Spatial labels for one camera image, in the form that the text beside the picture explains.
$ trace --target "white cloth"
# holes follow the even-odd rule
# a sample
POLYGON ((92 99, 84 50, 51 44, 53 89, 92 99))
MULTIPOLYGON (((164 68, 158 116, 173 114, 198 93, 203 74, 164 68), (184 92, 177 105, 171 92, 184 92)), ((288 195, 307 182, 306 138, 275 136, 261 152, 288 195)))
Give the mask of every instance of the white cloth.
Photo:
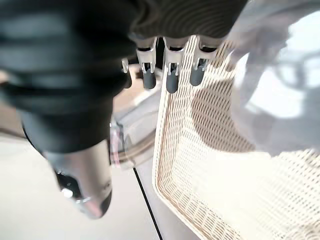
POLYGON ((232 119, 257 150, 271 155, 320 152, 320 1, 304 2, 282 4, 247 28, 240 18, 230 35, 231 60, 238 62, 232 119))

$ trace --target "white mesh basket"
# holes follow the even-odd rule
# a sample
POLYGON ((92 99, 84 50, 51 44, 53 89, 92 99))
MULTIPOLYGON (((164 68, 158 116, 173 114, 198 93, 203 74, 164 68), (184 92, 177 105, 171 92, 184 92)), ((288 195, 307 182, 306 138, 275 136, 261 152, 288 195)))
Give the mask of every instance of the white mesh basket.
POLYGON ((320 239, 320 157, 255 152, 229 113, 230 44, 193 87, 196 41, 186 46, 178 91, 168 93, 163 81, 153 156, 158 196, 204 240, 320 239))

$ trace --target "robotic arm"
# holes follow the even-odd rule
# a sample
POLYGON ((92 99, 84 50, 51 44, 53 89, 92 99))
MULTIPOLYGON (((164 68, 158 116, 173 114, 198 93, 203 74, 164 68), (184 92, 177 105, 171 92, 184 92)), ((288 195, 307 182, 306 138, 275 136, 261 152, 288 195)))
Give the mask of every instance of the robotic arm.
POLYGON ((190 83, 247 0, 0 0, 0 98, 20 113, 26 136, 50 162, 61 191, 91 218, 112 196, 109 122, 113 98, 130 86, 137 54, 155 86, 155 44, 165 40, 166 88, 174 94, 184 47, 198 35, 190 83))

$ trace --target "white floor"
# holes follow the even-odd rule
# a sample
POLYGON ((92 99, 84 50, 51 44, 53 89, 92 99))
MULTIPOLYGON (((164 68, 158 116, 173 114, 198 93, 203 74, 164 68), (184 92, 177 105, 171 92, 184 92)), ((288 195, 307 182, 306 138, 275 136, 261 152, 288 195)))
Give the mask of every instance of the white floor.
POLYGON ((112 172, 111 206, 90 220, 63 197, 49 164, 29 144, 0 138, 0 169, 0 239, 159 239, 133 170, 112 172))

